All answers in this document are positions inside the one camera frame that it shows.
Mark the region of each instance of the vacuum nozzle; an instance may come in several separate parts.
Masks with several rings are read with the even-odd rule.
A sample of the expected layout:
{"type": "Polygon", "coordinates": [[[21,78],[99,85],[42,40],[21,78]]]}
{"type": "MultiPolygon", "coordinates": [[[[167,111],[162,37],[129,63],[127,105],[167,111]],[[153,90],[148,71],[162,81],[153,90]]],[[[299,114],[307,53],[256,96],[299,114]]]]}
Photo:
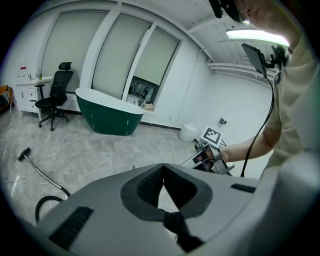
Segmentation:
{"type": "Polygon", "coordinates": [[[30,152],[30,147],[28,147],[27,149],[25,149],[25,150],[20,154],[20,156],[18,157],[18,160],[21,162],[29,152],[30,152]]]}

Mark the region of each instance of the person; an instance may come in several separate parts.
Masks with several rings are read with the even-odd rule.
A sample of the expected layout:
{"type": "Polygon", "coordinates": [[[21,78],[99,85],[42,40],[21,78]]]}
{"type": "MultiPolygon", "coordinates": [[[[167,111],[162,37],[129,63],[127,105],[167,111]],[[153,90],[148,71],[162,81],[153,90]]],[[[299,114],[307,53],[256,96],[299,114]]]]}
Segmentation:
{"type": "MultiPolygon", "coordinates": [[[[235,0],[235,5],[242,20],[249,21],[259,30],[282,35],[289,43],[288,60],[282,68],[280,83],[273,85],[275,102],[271,116],[263,132],[257,136],[249,155],[249,159],[255,159],[273,150],[265,171],[280,166],[303,150],[288,113],[311,83],[317,64],[299,28],[276,1],[235,0]]],[[[245,160],[253,140],[223,147],[222,158],[225,162],[245,160]]]]}

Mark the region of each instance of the black office chair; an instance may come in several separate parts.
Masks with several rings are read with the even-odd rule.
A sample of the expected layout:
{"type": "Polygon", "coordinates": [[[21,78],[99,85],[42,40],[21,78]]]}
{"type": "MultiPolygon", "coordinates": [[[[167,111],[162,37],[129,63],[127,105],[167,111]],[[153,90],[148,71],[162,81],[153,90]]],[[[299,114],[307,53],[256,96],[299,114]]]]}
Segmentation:
{"type": "Polygon", "coordinates": [[[35,103],[35,106],[42,110],[51,110],[51,114],[40,121],[40,128],[42,127],[41,123],[48,119],[51,119],[50,131],[54,130],[55,118],[64,118],[69,122],[69,119],[65,116],[63,110],[58,109],[57,107],[62,106],[67,100],[66,88],[74,74],[73,71],[70,71],[71,63],[72,62],[63,62],[59,65],[59,70],[61,71],[57,71],[54,75],[49,98],[44,98],[42,87],[45,86],[45,84],[35,85],[35,87],[39,87],[41,94],[41,99],[35,103]]]}

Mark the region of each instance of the tile floor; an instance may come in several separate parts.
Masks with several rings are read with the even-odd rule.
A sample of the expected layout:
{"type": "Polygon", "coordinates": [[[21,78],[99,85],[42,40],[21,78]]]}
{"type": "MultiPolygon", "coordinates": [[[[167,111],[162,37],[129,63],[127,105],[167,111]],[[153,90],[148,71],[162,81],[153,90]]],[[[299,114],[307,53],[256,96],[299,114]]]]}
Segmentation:
{"type": "MultiPolygon", "coordinates": [[[[17,160],[20,153],[30,147],[30,159],[58,184],[75,193],[97,179],[126,172],[156,163],[181,164],[195,154],[194,143],[179,139],[179,132],[139,125],[131,136],[113,136],[95,133],[81,115],[66,114],[69,122],[57,118],[55,130],[50,131],[50,121],[38,127],[37,114],[6,111],[0,115],[0,178],[14,212],[35,224],[35,207],[44,196],[65,195],[48,183],[25,160],[17,160]]],[[[44,205],[43,216],[57,202],[44,205]]],[[[161,193],[159,207],[176,211],[166,191],[161,193]]]]}

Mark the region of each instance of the ceiling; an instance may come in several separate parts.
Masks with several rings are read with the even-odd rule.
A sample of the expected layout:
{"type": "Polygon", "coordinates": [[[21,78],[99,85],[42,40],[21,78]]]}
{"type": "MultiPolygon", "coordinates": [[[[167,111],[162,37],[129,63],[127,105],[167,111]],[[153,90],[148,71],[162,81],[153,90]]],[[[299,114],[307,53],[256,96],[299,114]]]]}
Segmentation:
{"type": "MultiPolygon", "coordinates": [[[[49,0],[51,6],[59,5],[71,0],[49,0]]],[[[247,43],[259,48],[266,60],[272,54],[271,44],[258,41],[230,40],[226,35],[228,29],[250,28],[233,21],[226,13],[223,18],[217,19],[209,0],[123,0],[118,2],[147,7],[160,13],[185,29],[201,47],[208,48],[205,52],[214,63],[237,63],[250,65],[249,59],[241,44],[247,43]]]]}

